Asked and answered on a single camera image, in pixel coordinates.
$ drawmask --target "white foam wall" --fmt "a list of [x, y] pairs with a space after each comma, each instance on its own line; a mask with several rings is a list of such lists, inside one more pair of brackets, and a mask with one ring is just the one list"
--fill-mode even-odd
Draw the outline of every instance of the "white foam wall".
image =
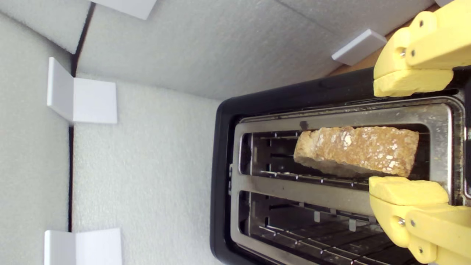
[[0, 11], [75, 53], [87, 17], [87, 0], [0, 0]]
[[44, 232], [67, 231], [68, 123], [46, 107], [48, 57], [69, 54], [0, 14], [0, 264], [41, 265]]
[[277, 1], [342, 36], [345, 44], [369, 28], [386, 35], [434, 3], [433, 0]]
[[120, 227], [126, 265], [219, 264], [209, 222], [220, 102], [121, 81], [117, 98], [118, 124], [74, 127], [73, 230]]
[[146, 21], [97, 6], [79, 71], [225, 99], [328, 74], [336, 41], [273, 0], [163, 0]]

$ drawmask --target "bolt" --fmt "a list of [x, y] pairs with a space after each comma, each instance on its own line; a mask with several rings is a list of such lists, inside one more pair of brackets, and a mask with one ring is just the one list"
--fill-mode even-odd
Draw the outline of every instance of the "bolt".
[[399, 218], [398, 223], [399, 223], [400, 226], [406, 225], [406, 221], [403, 218]]

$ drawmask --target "white plastic block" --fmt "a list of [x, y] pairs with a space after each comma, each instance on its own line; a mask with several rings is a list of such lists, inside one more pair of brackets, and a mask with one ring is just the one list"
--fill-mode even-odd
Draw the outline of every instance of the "white plastic block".
[[73, 121], [118, 122], [116, 84], [84, 78], [73, 80]]
[[118, 122], [116, 84], [74, 78], [49, 58], [47, 106], [69, 122]]
[[44, 233], [44, 265], [75, 265], [75, 234], [47, 230]]
[[93, 0], [122, 13], [146, 20], [157, 0]]
[[44, 265], [122, 265], [119, 228], [44, 235]]
[[54, 57], [49, 57], [47, 105], [66, 120], [73, 120], [73, 77]]
[[354, 40], [332, 54], [332, 59], [343, 64], [352, 66], [363, 60], [387, 43], [385, 37], [367, 29]]

